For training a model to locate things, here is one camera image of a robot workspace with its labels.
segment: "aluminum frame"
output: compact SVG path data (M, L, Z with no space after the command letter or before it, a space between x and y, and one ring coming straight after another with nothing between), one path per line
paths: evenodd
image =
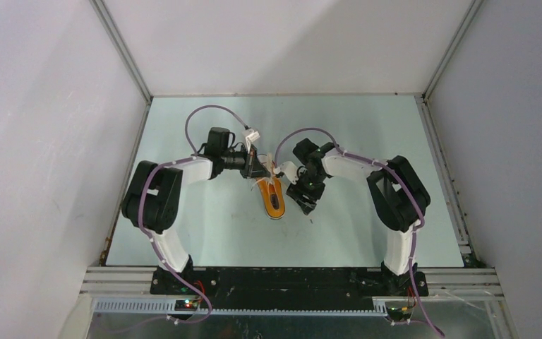
M150 90L148 90L146 81L142 77L140 69L138 68L136 61L132 57L128 45L122 38L121 33L119 32L119 29L117 28L117 25L115 24L115 21L113 20L113 17L111 16L109 9L107 8L107 5L104 3L103 0L90 0L90 3L95 9L97 16L101 20L104 30L111 38L111 42L117 50L117 53L119 53L122 62L126 66L128 73L132 77L132 80L134 80L134 83L136 84L136 86L138 86L140 94L142 94L142 96L144 97L147 105L150 105L150 103L152 102L152 94L150 93Z
M140 144L140 139L144 131L144 124L152 102L152 94L144 78L140 74L138 65L134 61L131 53L124 42L124 39L117 28L114 19L111 16L104 0L90 0L95 12L103 24L103 28L110 36L117 52L124 62L128 73L137 85L140 93L147 102L147 107L140 130L137 135L133 149L132 160L130 161L126 173L126 181L122 187L120 196L123 196L133 163L135 161L136 151ZM450 41L438 67L431 76L431 79L422 94L416 94L416 103L418 111L423 122L427 138L430 143L431 152L438 174L442 190L446 195L449 205L450 217L454 222L454 230L458 236L458 244L461 254L475 254L471 245L471 236L468 232L464 212L460 206L458 190L454 185L454 177L449 171L447 160L442 150L438 134L435 130L435 122L428 108L426 98L430 97L438 84L441 75L447 68L450 59L454 55L465 33L476 17L484 0L473 0L467 9L464 18L457 28L452 40ZM112 223L112 232L118 217L115 214ZM112 233L106 242L103 255L106 255L110 244ZM108 298L116 299L158 299L166 300L178 296L150 295L150 281L155 267L89 267L86 271L83 284L80 288L80 296L90 296L92 298L92 310L100 300ZM500 286L495 270L492 268L420 268L426 274L429 287L429 296L422 297L425 302L483 302L485 310L488 312L490 322L496 338L518 338L514 329L510 312L507 308L504 294ZM374 297L377 303L401 302L403 297Z
M80 295L92 298L92 311L105 313L149 313L142 309L128 311L115 307L103 307L103 302L127 302L134 304L168 305L175 299L186 296L151 295L150 284L155 267L89 267L86 271ZM493 268L420 268L426 275L429 295L423 302L483 302L489 316L494 336L497 339L518 338L512 326L500 281ZM390 302L403 302L406 297L373 297L378 305L375 310L357 313L309 312L304 316L344 315L344 316L382 316L383 307ZM151 313L162 313L160 309ZM214 313L239 316L290 315L288 312L259 312L252 310L214 309Z
M130 176L132 174L132 169L134 163L136 162L136 154L138 153L138 148L140 147L140 142L142 141L142 135L144 134L144 127L146 126L146 119L148 119L148 112L150 111L150 104L146 104L146 107L143 112L142 119L140 120L140 127L138 127L138 134L134 140L134 146L132 147L132 153L130 157L130 162L126 168L126 174L124 176L124 184L119 189L119 195L117 196L117 204L115 205L115 211L113 213L113 219L111 225L109 226L109 231L107 237L104 240L103 250L98 259L99 265L104 265L107 262L107 256L109 255L109 249L111 248L111 243L113 240L113 235L115 233L115 226L117 225L117 220L119 219L119 209L121 206L121 201L124 199L126 194L127 186L130 182Z
M441 75L447 68L447 65L450 63L450 60L452 59L452 56L454 56L456 49L458 49L458 46L460 46L462 38L464 38L464 35L473 23L484 1L485 0L473 0L469 5L469 8L466 10L466 13L464 13L462 21L458 25L458 28L456 29L452 40L450 40L450 43L445 49L445 53L443 54L438 64L438 67L433 72L433 75L431 76L431 79L429 80L429 83L427 84L427 87L423 92L425 97L431 97L431 95L433 94L435 87L437 87L437 84L439 83Z
M418 113L421 116L423 128L425 129L427 141L429 142L433 162L438 171L442 192L446 198L447 210L450 213L450 219L454 225L454 232L457 236L460 254L462 254L462 256L473 254L478 258L477 253L475 253L471 245L471 236L469 235L466 224L465 213L460 204L459 190L455 187L455 179L447 166L443 147L435 129L435 122L433 121L429 107L423 96L415 95L414 98L416 100Z

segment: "red wire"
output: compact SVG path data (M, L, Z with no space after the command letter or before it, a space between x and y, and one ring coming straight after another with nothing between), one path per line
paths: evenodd
M205 294L205 286L203 285L203 283L200 280L195 281L194 285L200 286L200 290L203 292L203 294Z
M408 287L408 294L409 294L409 296L412 296L412 299L414 300L414 304L412 306L410 306L410 300L409 300L408 305L409 305L410 308L413 308L413 307L416 306L416 298L414 296L414 292L412 291L412 287Z
M406 289L406 296L407 296L407 298L406 298L406 305L407 305L408 307L410 307L410 287L408 287L408 288Z

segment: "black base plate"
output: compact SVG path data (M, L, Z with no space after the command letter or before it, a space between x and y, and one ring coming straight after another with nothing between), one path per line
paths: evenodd
M368 310L372 297L406 296L410 280L395 285L394 277L367 268L236 268L186 267L182 276L199 280L216 309ZM421 296L428 295L425 275L415 272ZM171 273L158 268L151 294L194 295Z

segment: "light blue table surface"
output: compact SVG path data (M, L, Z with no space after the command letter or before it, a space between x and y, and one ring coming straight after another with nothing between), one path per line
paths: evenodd
M269 97L162 97L153 100L138 154L141 160L166 162L192 153L183 132L196 107L224 105L234 110L261 138L261 153L274 152L289 133L315 126L328 130L349 152L367 157L407 157L425 184L431 205L426 226L418 233L420 266L462 267L429 144L412 96L338 95ZM242 128L227 112L205 109L191 120L197 147L213 126ZM293 160L291 149L303 138L318 145L327 138L304 132L288 141L279 161ZM373 207L365 181L331 178L317 208L308 216L284 195L287 211L269 219L258 188L237 171L182 189L177 227L197 266L379 266L385 255L384 226ZM156 265L150 244L129 220L119 217L107 265Z

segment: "purple cable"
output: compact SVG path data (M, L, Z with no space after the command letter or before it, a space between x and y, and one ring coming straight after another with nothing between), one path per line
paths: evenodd
M284 145L284 143L285 143L288 139L290 139L292 136L295 136L296 134L298 134L298 133L300 133L300 132L304 132L304 131L317 131L317 132L321 132L321 133L325 134L326 136L329 137L329 139L331 139L331 142L335 145L335 148L336 148L340 153L342 153L341 150L339 149L339 146L337 145L337 142L335 141L335 139L333 138L333 136L332 136L329 132L327 132L327 131L324 130L324 129L319 129L319 128L317 128L317 127L305 127L305 128L303 128L303 129L299 129L299 130L297 130L297 131L291 132L287 137L284 138L284 140L282 140L282 141L279 143L279 145L277 146L277 149L275 150L275 156L273 157L273 159L274 159L274 161L275 161L276 164L279 164L279 163L280 163L279 161L277 161L277 157L279 156L279 150L282 149L282 146Z
M192 113L190 113L190 115L188 115L188 117L186 118L186 123L184 124L184 127L183 127L183 132L186 134L186 140L188 140L188 143L190 144L190 147L192 147L192 151L194 151L194 154L197 153L197 149L196 147L194 146L194 144L192 143L192 140L190 139L190 136L188 135L188 122L190 122L190 119L192 119L192 116L194 114L196 114L196 112L198 111L201 111L205 108L218 108L218 109L223 109L224 111L230 113L231 115L234 116L234 118L236 118L240 124L242 124L242 126L244 126L245 129L248 128L248 125L246 125L246 123L244 122L244 120L242 120L242 118L240 118L236 113L234 113L234 111L232 111L231 109L227 108L227 107L223 107L223 106L219 106L219 105L204 105L204 106L200 106L199 108L195 109L192 111Z
M152 246L152 249L155 250L155 253L157 254L157 258L159 258L159 261L161 261L161 263L163 263L163 265L165 266L165 268L177 279L179 280L180 283L184 284L187 288L191 289L192 291L196 292L197 295L201 296L203 298L203 300L205 300L205 302L207 303L207 306L208 306L208 312L206 313L206 315L204 317L202 317L201 319L197 319L197 320L181 320L181 319L175 319L175 321L179 322L179 323L200 323L201 321L204 321L206 318L208 318L212 311L213 311L213 308L212 308L212 305L211 305L211 301L209 300L209 298L207 298L207 296L202 293L198 288L192 286L192 284L190 284L189 282L185 281L170 265L169 263L167 263L167 260L165 260L165 258L163 257L163 255L161 254L161 251L159 250L159 247L157 246L157 243L154 241L154 239L152 238L152 235L150 233L150 231L147 231L145 228L144 228L144 202L146 200L146 195L148 193L148 187L150 187L150 183L152 182L152 178L155 177L155 174L160 171L163 167L168 167L168 166L174 166L174 165L180 165L180 164L183 164L183 163L186 163L186 162L189 162L189 161L192 161L193 158L191 157L186 157L184 159L180 159L180 160L176 160L176 161L172 161L172 162L164 162L158 166L156 166L152 172L148 175L148 177L146 178L146 182L144 183L144 189L142 190L142 195L140 195L140 203L138 204L138 227L140 228L140 231L142 231L142 233L146 234L146 236L148 237L148 240L150 241L150 244Z
M290 133L287 137L285 137L280 143L279 143L279 146L277 146L277 149L275 151L275 161L277 163L279 163L277 161L277 156L279 155L279 150L280 148L282 147L282 145L289 139L291 138L292 136L300 133L300 132L304 132L304 131L318 131L318 132L321 132L323 134L325 134L326 136L328 136L331 141L333 142L333 145L335 146L335 149L337 150L337 152L339 152L339 154L343 155L344 157L349 157L351 159L355 159L355 160L358 160L358 161L364 161L364 162L367 162L371 165L374 165L374 166L378 166L378 167L381 167L381 169L385 170L387 173L389 173L394 179L396 179L396 182L401 186L402 190L404 190L404 193L406 194L406 196L408 197L408 199L410 200L410 202L412 203L412 207L414 208L414 210L416 211L416 214L418 215L418 219L421 221L421 223L416 226L416 227L413 227L412 228L412 242L411 242L411 246L410 246L410 257L409 257L409 260L408 260L408 272L410 274L410 281L412 283L412 288L414 290L414 295L416 296L417 300L418 300L418 305L421 307L421 311L423 312L423 315L425 316L425 319L426 319L426 323L435 331L435 333L437 333L441 338L445 338L445 334L443 333L443 331L441 331L437 326L435 326L433 324L433 322L431 322L431 320L429 319L429 315L427 315L427 311L425 310L425 307L423 305L423 302L421 301L421 296L418 294L418 289L416 288L416 282L414 280L414 274L412 273L412 267L413 267L413 258L414 258L414 253L416 252L416 231L421 229L424 225L425 225L425 217L423 215L423 212L421 211L421 208L418 206L418 204L416 203L416 200L414 200L414 197L412 196L412 193L410 192L410 190L408 189L408 187L406 186L406 184L404 183L404 181L402 180L402 178L399 177L398 174L396 174L396 172L389 168L387 165L385 164L382 164L381 162L378 162L378 161L375 161L375 160L372 160L372 159L369 159L369 158L366 158L366 157L361 157L360 155L356 155L356 154L351 154L351 153L346 153L344 152L338 145L337 145L337 142L335 141L335 138L329 133L327 132L326 130L324 129L319 129L317 127L307 127L307 128L304 128L304 129L299 129L297 131L294 131L292 133Z

